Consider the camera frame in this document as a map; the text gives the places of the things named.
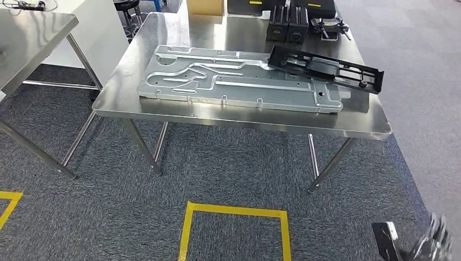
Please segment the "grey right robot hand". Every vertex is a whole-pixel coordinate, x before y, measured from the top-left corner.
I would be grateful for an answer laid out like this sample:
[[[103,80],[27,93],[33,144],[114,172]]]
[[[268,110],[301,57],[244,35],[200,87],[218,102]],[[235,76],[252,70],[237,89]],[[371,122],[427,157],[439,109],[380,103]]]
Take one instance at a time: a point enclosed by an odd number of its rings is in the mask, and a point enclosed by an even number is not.
[[[408,253],[407,260],[452,260],[452,240],[445,217],[435,213],[430,217],[429,226]]]

